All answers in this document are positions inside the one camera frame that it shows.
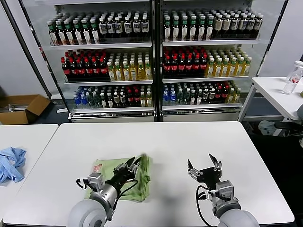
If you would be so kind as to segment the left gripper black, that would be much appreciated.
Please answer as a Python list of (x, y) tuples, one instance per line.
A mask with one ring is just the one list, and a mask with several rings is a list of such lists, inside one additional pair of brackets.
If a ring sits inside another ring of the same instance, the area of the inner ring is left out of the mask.
[(106, 180), (105, 184), (113, 186), (116, 190), (121, 190), (128, 180), (135, 179), (141, 162), (142, 157), (132, 157), (126, 162), (119, 164), (113, 170), (114, 176), (111, 179)]

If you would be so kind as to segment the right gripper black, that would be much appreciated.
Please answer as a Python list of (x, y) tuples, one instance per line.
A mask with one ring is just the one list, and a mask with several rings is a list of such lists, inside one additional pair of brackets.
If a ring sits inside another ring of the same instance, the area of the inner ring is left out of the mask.
[(222, 162), (218, 161), (215, 156), (209, 153), (209, 157), (214, 167), (209, 167), (202, 170), (197, 170), (193, 167), (192, 163), (188, 159), (188, 175), (192, 178), (197, 178), (199, 183), (205, 183), (208, 189), (215, 189), (216, 184), (220, 182), (222, 176)]

